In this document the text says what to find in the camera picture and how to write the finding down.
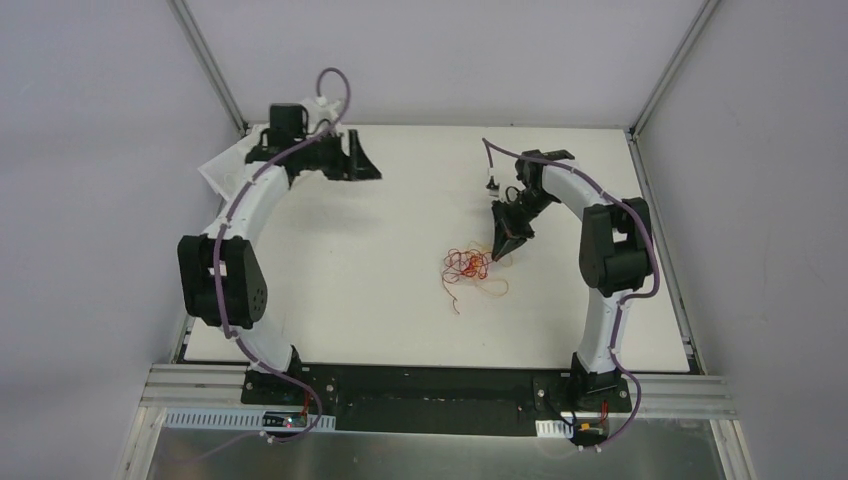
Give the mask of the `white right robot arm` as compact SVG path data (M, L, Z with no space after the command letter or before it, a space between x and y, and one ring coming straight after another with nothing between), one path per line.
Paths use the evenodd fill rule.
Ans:
M554 203L566 206L580 221L578 267L589 289L584 332L568 377L544 397L561 411L590 411L612 404L618 395L623 376L618 343L629 304L654 274L656 257L647 202L615 198L574 160L566 150L517 155L516 178L523 187L492 203L491 257L498 261L532 239L532 221Z

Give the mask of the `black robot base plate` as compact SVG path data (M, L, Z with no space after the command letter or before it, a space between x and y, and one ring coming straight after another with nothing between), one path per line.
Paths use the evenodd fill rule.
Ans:
M552 407L544 395L568 370L376 366L306 363L295 384L249 370L246 405L321 412L344 432L523 437L542 420L603 412L629 415L635 394L625 379L612 404L599 410Z

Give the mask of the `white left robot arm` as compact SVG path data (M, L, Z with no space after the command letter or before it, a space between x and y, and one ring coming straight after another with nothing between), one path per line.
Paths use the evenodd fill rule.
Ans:
M273 104L268 126L235 169L235 190L198 235L177 245L184 304L189 316L218 328L269 374L266 389L281 404L297 402L305 378L295 347L273 331L267 317L269 287L254 245L271 213L304 172L329 181L379 180L356 130L343 130L341 102Z

